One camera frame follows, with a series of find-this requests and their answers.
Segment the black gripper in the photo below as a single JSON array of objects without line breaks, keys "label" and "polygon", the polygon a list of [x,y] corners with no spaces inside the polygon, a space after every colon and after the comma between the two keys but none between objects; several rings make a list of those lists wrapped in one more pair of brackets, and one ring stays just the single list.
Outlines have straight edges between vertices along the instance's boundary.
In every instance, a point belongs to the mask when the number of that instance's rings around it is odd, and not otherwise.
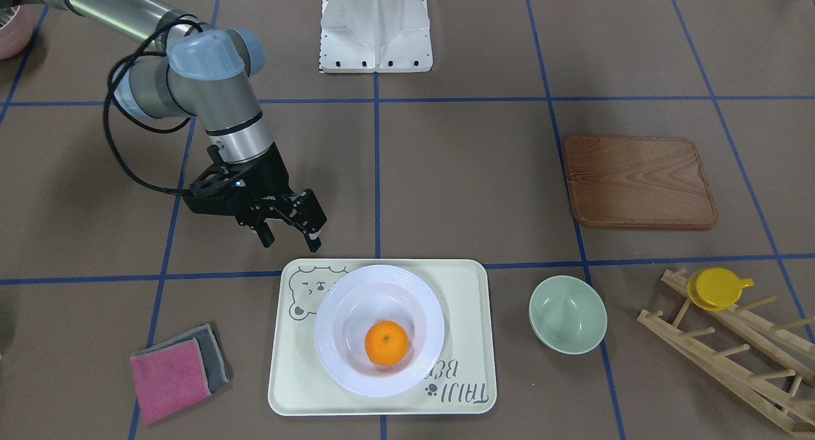
[{"label": "black gripper", "polygon": [[276,144],[245,162],[226,162],[221,149],[207,147],[211,164],[189,185],[183,201],[193,213],[236,217],[248,225],[264,248],[276,238],[267,218],[279,218],[297,229],[311,253],[322,246],[320,234],[328,222],[311,188],[295,194]]}]

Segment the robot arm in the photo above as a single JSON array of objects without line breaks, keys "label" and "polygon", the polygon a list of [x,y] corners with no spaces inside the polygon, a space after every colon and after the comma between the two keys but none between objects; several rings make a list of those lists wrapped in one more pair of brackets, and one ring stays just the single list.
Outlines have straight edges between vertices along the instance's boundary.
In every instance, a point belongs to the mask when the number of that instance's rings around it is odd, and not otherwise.
[{"label": "robot arm", "polygon": [[[326,214],[312,190],[291,189],[250,84],[266,59],[253,32],[220,30],[159,0],[2,0],[4,10],[27,4],[72,11],[139,42],[108,75],[103,115],[108,146],[132,181],[180,197],[193,213],[232,216],[263,246],[274,243],[267,224],[274,219],[297,229],[310,252],[321,247]],[[211,164],[188,187],[143,181],[115,146],[111,107],[136,125],[146,118],[196,117],[209,138]]]}]

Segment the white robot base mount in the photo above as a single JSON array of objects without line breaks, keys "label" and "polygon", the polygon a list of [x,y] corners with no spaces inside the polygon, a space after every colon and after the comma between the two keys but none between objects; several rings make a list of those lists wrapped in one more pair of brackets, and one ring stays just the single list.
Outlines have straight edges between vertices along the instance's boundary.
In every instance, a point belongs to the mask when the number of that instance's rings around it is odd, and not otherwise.
[{"label": "white robot base mount", "polygon": [[428,0],[322,0],[325,74],[424,73],[434,65]]}]

